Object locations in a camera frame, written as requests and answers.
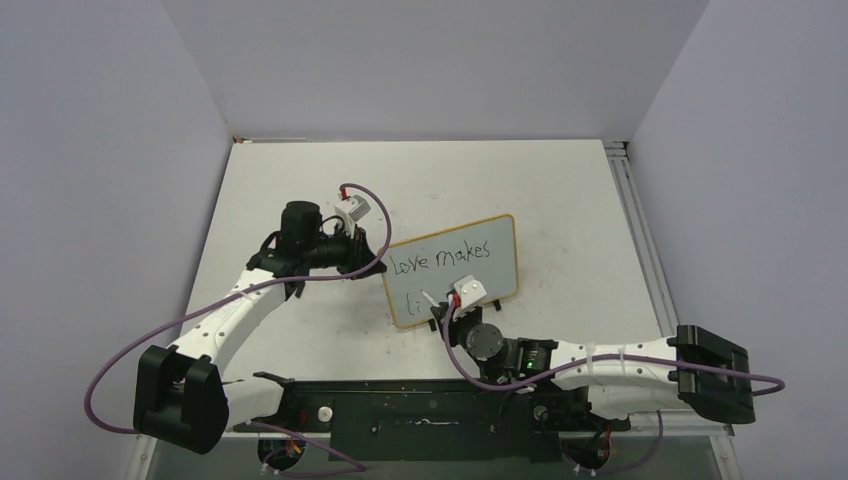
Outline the white whiteboard marker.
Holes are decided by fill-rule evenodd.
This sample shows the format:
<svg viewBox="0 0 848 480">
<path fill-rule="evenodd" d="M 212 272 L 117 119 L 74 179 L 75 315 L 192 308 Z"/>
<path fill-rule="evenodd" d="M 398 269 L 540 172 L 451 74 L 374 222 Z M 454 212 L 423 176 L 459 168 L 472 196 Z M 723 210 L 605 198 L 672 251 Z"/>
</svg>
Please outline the white whiteboard marker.
<svg viewBox="0 0 848 480">
<path fill-rule="evenodd" d="M 431 306 L 433 306 L 433 307 L 439 307 L 440 306 L 440 302 L 435 300 L 427 291 L 422 289 L 421 294 L 430 303 Z"/>
</svg>

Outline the yellow framed small whiteboard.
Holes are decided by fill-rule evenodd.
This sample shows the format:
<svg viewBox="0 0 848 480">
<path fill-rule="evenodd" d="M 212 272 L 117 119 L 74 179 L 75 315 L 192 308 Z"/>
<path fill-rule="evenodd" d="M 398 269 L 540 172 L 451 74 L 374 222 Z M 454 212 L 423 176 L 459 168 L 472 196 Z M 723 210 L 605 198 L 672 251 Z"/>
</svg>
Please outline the yellow framed small whiteboard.
<svg viewBox="0 0 848 480">
<path fill-rule="evenodd" d="M 510 214 L 401 241 L 389 247 L 382 274 L 392 321 L 413 328 L 430 318 L 431 304 L 467 275 L 482 282 L 485 300 L 500 301 L 519 290 L 515 219 Z"/>
</svg>

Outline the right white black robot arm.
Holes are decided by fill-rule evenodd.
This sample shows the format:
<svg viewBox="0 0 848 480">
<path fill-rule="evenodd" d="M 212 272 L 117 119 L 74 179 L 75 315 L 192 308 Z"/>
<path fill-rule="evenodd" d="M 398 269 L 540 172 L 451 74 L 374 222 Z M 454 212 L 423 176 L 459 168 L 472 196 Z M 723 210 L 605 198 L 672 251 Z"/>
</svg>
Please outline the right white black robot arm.
<svg viewBox="0 0 848 480">
<path fill-rule="evenodd" d="M 672 336 L 628 344 L 505 336 L 484 321 L 482 306 L 498 287 L 515 285 L 515 259 L 487 242 L 412 258 L 388 253 L 378 259 L 367 251 L 353 266 L 364 268 L 365 277 L 404 282 L 417 317 L 425 277 L 444 275 L 446 292 L 431 300 L 431 319 L 458 373 L 489 391 L 578 392 L 567 398 L 565 411 L 579 428 L 655 410 L 693 411 L 729 424 L 756 418 L 752 384 L 758 378 L 747 351 L 700 327 L 680 325 Z"/>
</svg>

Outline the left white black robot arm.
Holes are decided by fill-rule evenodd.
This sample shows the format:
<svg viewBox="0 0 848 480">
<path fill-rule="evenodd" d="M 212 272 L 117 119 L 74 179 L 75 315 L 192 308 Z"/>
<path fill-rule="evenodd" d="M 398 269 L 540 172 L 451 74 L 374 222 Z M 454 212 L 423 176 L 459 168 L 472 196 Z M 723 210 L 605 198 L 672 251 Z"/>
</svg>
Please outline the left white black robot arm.
<svg viewBox="0 0 848 480">
<path fill-rule="evenodd" d="M 342 197 L 337 223 L 326 232 L 317 204 L 288 202 L 279 229 L 248 260 L 227 302 L 170 345 L 150 346 L 141 355 L 134 428 L 199 454 L 211 451 L 227 429 L 254 419 L 276 431 L 290 428 L 298 403 L 284 394 L 285 379 L 257 373 L 225 381 L 222 375 L 261 322 L 302 294 L 311 271 L 333 268 L 339 279 L 385 272 L 357 224 L 369 210 L 360 195 Z"/>
</svg>

